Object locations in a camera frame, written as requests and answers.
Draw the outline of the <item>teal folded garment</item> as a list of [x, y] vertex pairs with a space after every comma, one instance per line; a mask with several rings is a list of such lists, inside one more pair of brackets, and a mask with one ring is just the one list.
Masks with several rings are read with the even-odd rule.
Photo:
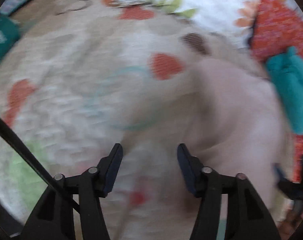
[[284, 106], [292, 131], [303, 135], [303, 58], [294, 46], [269, 57], [266, 70]]

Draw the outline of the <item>pale pink garment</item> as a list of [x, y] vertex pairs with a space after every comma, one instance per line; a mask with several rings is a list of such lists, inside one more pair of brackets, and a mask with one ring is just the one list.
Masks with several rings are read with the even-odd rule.
[[272, 164], [286, 157], [291, 144], [265, 75], [207, 58], [169, 80], [127, 68], [112, 87], [118, 122], [153, 119], [123, 129], [117, 191], [126, 199], [113, 239], [190, 236], [199, 201], [187, 191], [177, 163], [180, 143], [221, 174], [246, 174], [269, 211], [278, 205]]

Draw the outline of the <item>red floral blanket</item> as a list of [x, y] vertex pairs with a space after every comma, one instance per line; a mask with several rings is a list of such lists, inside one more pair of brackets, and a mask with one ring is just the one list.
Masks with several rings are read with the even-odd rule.
[[[260, 0], [251, 43], [254, 57], [265, 64], [291, 46], [303, 58], [303, 20], [280, 0]], [[294, 181], [300, 181], [303, 135], [295, 136]]]

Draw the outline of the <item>cream heart-pattern quilt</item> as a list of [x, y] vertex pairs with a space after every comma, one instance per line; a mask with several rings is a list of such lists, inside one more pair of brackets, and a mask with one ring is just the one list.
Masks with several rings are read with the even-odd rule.
[[[209, 58], [267, 78], [247, 49], [219, 34], [157, 8], [107, 2], [32, 0], [13, 16], [23, 35], [0, 63], [0, 117], [53, 176], [81, 174], [122, 145], [123, 129], [152, 123], [118, 122], [112, 85], [124, 69], [169, 80]], [[117, 191], [119, 174], [101, 200], [112, 239], [126, 199]]]

